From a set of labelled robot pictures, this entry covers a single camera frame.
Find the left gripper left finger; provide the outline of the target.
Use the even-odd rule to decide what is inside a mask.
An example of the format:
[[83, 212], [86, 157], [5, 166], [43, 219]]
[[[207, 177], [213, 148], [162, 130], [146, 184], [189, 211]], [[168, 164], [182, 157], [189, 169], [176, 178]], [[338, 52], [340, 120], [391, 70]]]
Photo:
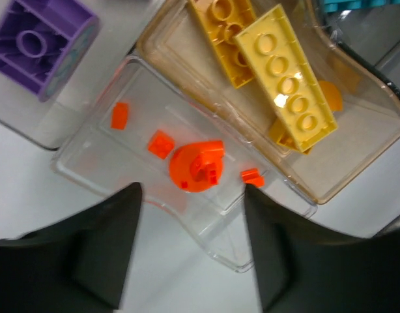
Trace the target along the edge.
[[120, 307], [141, 213], [132, 183], [96, 205], [21, 237], [38, 254], [37, 310]]

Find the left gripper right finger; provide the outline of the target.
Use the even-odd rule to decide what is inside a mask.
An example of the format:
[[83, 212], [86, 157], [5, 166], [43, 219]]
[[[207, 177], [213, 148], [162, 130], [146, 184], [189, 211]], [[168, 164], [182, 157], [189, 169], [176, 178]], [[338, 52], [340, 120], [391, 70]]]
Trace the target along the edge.
[[360, 238], [326, 228], [286, 208], [252, 184], [244, 188], [244, 216], [261, 306], [268, 312], [296, 280], [292, 239], [341, 245]]

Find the small orange lego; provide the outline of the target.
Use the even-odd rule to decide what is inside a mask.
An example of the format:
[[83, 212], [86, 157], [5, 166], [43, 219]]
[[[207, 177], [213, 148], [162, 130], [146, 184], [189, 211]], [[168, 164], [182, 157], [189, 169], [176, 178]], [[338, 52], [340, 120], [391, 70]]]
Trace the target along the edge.
[[117, 102], [111, 112], [111, 128], [124, 130], [128, 124], [130, 104], [128, 102]]
[[241, 179], [245, 184], [254, 185], [261, 188], [265, 185], [264, 177], [259, 173], [257, 168], [244, 170], [240, 173]]

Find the small yellow 2x2 lego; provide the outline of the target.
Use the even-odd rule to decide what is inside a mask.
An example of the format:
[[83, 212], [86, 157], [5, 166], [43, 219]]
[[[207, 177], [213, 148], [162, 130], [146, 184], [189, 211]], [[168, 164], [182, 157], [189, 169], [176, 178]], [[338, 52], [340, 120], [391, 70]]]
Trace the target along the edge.
[[293, 139], [290, 137], [289, 133], [285, 130], [282, 122], [279, 119], [276, 119], [273, 122], [268, 132], [268, 135], [271, 138], [271, 140], [274, 141], [276, 144], [288, 148], [297, 153], [308, 155], [312, 150], [312, 147], [310, 147], [305, 151], [299, 151], [295, 146]]

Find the orange lego cluster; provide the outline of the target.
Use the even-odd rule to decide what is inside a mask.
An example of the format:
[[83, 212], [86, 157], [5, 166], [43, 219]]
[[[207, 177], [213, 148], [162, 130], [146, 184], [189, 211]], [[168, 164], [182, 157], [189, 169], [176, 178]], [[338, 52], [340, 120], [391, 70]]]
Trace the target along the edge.
[[169, 161], [169, 176], [186, 192], [203, 192], [216, 185], [223, 173], [221, 140], [195, 142], [179, 147]]

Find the orange 1x2 lego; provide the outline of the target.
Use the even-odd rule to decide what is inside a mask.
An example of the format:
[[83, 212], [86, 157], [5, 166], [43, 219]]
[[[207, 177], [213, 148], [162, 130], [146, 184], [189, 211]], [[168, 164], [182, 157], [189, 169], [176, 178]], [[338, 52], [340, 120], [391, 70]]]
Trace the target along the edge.
[[157, 130], [147, 145], [147, 150], [160, 159], [165, 159], [174, 149], [174, 139], [162, 130]]

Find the long yellow lego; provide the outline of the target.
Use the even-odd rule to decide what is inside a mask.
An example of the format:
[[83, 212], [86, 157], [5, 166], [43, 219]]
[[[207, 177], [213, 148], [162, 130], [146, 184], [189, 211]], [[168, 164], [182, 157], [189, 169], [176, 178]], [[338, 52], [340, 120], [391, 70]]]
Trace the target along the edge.
[[297, 150], [312, 148], [337, 129], [281, 4], [239, 32], [234, 41]]

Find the purple printed lego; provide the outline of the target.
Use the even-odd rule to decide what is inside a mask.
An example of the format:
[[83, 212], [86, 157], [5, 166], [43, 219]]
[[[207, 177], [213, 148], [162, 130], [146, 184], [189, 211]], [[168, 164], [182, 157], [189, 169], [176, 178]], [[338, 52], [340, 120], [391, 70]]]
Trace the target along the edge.
[[10, 1], [0, 19], [0, 73], [45, 102], [75, 71], [99, 27], [80, 1]]

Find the teal 2x4 lego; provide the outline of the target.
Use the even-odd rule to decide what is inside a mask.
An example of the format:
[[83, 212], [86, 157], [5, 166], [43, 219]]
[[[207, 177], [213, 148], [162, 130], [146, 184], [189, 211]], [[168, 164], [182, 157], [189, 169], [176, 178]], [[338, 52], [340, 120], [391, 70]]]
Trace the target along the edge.
[[359, 10], [363, 8], [400, 5], [400, 0], [322, 0], [320, 1], [325, 13]]

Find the yellow round lego piece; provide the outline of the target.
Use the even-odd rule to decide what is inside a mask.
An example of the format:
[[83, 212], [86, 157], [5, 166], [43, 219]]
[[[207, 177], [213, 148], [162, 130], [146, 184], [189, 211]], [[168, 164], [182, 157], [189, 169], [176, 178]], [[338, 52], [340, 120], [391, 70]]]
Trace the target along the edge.
[[341, 111], [343, 109], [343, 99], [340, 90], [333, 83], [325, 80], [319, 80], [318, 83], [330, 109], [333, 112]]

